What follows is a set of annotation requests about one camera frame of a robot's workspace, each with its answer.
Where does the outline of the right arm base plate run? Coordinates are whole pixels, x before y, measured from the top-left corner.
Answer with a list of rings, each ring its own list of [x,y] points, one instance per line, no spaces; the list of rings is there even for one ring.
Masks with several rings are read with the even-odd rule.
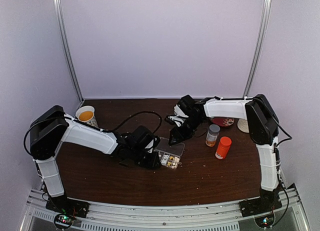
[[[275,210],[282,206],[280,200],[270,204],[263,202],[261,197],[239,202],[242,217],[253,217],[255,224],[262,229],[270,229],[274,226],[276,223]]]

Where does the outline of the floral mug with orange liquid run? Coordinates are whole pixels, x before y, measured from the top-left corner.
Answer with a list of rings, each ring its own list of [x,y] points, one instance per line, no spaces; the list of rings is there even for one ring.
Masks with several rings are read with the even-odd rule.
[[[90,105],[82,106],[79,108],[76,113],[75,117],[88,125],[98,128],[98,123],[95,117],[95,108]]]

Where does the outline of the red floral plate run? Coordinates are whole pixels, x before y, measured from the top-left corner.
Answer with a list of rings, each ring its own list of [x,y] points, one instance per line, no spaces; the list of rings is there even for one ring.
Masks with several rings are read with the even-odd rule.
[[[223,128],[230,127],[234,124],[235,119],[230,117],[214,117],[211,122]]]

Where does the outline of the left aluminium frame post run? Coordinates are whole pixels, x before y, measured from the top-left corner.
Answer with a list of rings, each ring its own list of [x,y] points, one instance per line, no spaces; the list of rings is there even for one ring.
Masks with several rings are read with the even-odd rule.
[[[55,9],[55,14],[58,22],[58,27],[59,27],[59,32],[60,32],[60,37],[62,41],[62,50],[64,53],[66,65],[68,68],[68,72],[71,78],[71,82],[73,85],[73,88],[75,90],[77,99],[80,104],[84,102],[84,98],[80,89],[79,81],[76,75],[74,63],[72,60],[72,54],[68,42],[68,36],[67,36],[67,31],[66,31],[66,26],[64,22],[64,16],[63,16],[63,9],[62,9],[62,3],[61,0],[53,0],[53,5]]]

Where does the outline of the white scalloped bowl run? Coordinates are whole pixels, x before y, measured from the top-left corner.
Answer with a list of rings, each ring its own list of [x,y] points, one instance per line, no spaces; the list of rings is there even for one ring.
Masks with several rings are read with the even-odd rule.
[[[178,117],[188,118],[188,115],[183,112],[183,110],[180,108],[178,104],[174,106],[174,113]]]

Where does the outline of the aluminium frame post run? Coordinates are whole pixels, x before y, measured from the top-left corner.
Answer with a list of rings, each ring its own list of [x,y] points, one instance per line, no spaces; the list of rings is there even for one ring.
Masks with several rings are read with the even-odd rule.
[[[62,9],[62,3],[61,0],[53,0],[53,5],[55,9],[55,14],[58,22],[58,27],[59,27],[59,32],[60,32],[60,37],[62,41],[62,50],[64,53],[66,65],[68,68],[68,72],[71,78],[71,82],[73,85],[73,88],[75,90],[77,99],[80,104],[84,102],[84,98],[80,89],[79,81],[76,75],[74,63],[72,60],[72,54],[68,42],[68,36],[67,36],[67,31],[66,31],[66,26],[64,22],[64,16],[63,16],[63,9]]]
[[[250,90],[254,82],[255,74],[258,69],[259,60],[260,60],[262,49],[263,49],[263,43],[264,43],[267,29],[268,29],[271,9],[272,9],[272,0],[263,0],[262,12],[260,17],[260,25],[259,25],[255,50],[253,53],[253,58],[252,58],[248,78],[246,81],[246,85],[243,91],[243,95],[242,95],[243,98],[249,96]]]

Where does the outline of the clear plastic pill organizer box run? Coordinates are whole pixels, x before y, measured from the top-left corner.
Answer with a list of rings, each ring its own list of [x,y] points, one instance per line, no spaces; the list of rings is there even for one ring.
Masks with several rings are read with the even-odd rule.
[[[185,150],[184,143],[169,145],[169,139],[161,137],[158,146],[154,149],[158,153],[162,166],[175,170],[181,164],[181,156]]]

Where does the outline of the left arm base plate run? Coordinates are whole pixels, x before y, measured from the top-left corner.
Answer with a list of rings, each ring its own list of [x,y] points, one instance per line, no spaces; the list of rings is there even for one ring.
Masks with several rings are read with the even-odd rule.
[[[77,218],[86,218],[90,204],[85,201],[69,199],[62,195],[50,197],[45,208],[57,214],[53,218],[53,224],[60,230],[70,228]]]

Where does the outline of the front aluminium rail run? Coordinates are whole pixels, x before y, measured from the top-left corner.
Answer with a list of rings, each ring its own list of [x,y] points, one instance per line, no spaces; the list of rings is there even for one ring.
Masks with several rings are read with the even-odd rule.
[[[88,202],[84,217],[63,224],[47,209],[43,190],[32,189],[20,231],[308,231],[310,225],[296,188],[279,193],[281,207],[255,214],[240,202],[183,206],[133,206]]]

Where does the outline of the orange pill bottle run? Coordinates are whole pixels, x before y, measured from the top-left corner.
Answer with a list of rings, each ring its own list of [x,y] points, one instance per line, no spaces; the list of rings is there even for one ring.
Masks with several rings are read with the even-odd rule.
[[[215,152],[215,157],[219,160],[225,159],[230,150],[231,145],[232,140],[229,137],[221,137]]]

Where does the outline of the amber bottle with grey cap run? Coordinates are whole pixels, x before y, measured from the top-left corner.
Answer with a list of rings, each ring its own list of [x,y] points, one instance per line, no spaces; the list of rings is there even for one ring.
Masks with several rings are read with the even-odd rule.
[[[217,124],[211,124],[208,128],[205,144],[208,147],[214,147],[220,133],[220,127]]]

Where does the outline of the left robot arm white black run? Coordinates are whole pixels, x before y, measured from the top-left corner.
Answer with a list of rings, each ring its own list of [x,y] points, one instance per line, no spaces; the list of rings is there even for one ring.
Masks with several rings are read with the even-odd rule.
[[[31,123],[23,138],[23,147],[40,171],[49,200],[61,213],[69,212],[73,204],[62,183],[56,151],[61,143],[72,143],[117,157],[135,165],[154,170],[161,166],[155,148],[160,138],[143,125],[132,132],[119,133],[86,124],[55,105]]]

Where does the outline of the cream ceramic mug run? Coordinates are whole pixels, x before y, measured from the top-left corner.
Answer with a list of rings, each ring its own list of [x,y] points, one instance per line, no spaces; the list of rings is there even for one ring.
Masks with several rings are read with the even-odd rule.
[[[249,133],[249,125],[246,119],[239,119],[237,122],[237,128],[243,132],[248,134]]]

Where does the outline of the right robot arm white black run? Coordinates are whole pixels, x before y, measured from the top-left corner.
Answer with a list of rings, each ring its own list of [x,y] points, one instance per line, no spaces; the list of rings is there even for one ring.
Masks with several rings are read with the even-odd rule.
[[[247,121],[261,170],[260,197],[256,207],[266,212],[276,203],[278,194],[281,165],[278,147],[282,143],[278,136],[284,129],[265,95],[243,98],[215,96],[195,100],[187,94],[174,106],[174,114],[166,117],[167,122],[173,125],[168,143],[172,146],[191,139],[206,119],[220,117]]]

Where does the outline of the right aluminium frame post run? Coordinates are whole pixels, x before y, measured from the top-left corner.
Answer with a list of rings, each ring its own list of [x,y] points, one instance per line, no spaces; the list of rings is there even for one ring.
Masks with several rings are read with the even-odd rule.
[[[267,29],[268,29],[271,9],[272,9],[272,0],[263,0],[262,12],[260,17],[260,25],[259,25],[255,50],[253,53],[253,58],[252,58],[248,78],[246,81],[246,85],[243,91],[243,95],[242,95],[243,98],[249,96],[250,90],[254,82],[255,74],[258,69],[259,60],[260,60],[262,49],[263,49],[263,43],[264,43]]]

